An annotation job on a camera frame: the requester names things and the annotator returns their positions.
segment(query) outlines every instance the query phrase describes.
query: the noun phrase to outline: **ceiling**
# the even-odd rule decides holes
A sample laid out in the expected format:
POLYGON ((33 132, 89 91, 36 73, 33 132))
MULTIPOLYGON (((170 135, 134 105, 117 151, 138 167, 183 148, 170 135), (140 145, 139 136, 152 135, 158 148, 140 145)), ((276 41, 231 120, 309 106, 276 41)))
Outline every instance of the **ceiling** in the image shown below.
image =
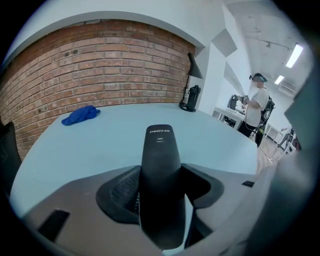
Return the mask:
POLYGON ((270 0, 224 0, 224 3, 245 37, 252 72, 262 73, 269 86, 274 86, 271 83, 279 75, 284 76, 277 87, 290 87, 294 96, 312 69, 313 57, 293 23, 270 0), (303 51, 293 67, 288 68, 286 64, 296 44, 303 46, 303 51))

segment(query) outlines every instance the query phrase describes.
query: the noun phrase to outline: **fluorescent light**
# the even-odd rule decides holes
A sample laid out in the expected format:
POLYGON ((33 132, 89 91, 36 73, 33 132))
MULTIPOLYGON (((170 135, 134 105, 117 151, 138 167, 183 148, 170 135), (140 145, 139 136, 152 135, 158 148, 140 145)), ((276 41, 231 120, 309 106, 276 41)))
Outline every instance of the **fluorescent light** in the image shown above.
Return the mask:
POLYGON ((282 79, 284 79, 285 77, 284 76, 282 76, 282 75, 279 75, 279 77, 278 77, 278 79, 274 82, 276 85, 278 85, 281 81, 282 81, 282 79))
POLYGON ((288 68, 292 68, 292 66, 295 64, 295 62, 299 58, 300 54, 302 53, 303 49, 304 48, 302 46, 300 46, 299 44, 295 45, 293 53, 292 53, 290 59, 288 60, 288 63, 286 64, 286 66, 288 68))

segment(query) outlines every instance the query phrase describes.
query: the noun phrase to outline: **wooden floor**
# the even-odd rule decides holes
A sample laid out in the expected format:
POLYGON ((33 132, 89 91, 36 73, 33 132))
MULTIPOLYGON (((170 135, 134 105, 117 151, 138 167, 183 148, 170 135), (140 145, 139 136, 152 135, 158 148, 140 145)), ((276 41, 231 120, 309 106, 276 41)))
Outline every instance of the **wooden floor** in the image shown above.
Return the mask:
POLYGON ((257 149, 257 168, 256 173, 268 166, 275 166, 278 163, 278 159, 284 150, 280 147, 277 148, 277 144, 269 137, 263 138, 260 146, 257 149))

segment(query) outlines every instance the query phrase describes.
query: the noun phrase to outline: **brick wall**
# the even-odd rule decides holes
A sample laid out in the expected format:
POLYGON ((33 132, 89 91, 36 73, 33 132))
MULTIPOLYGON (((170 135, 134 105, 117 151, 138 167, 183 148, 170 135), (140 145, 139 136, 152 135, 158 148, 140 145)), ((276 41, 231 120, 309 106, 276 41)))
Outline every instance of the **brick wall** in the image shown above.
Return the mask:
POLYGON ((0 82, 23 159, 61 114, 86 105, 177 103, 195 47, 144 23, 108 20, 59 29, 21 52, 0 82))

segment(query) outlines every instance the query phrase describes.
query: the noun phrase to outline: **black backpack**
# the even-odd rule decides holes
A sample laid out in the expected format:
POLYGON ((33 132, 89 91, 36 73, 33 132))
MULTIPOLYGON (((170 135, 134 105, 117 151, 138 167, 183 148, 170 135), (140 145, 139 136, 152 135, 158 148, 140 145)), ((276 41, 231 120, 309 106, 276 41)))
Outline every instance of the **black backpack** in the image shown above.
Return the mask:
POLYGON ((261 111, 261 123, 265 123, 268 121, 268 119, 271 115, 271 112, 272 112, 272 110, 274 110, 274 108, 275 108, 275 103, 273 102, 272 98, 270 98, 270 95, 269 95, 269 100, 265 106, 265 109, 261 111))

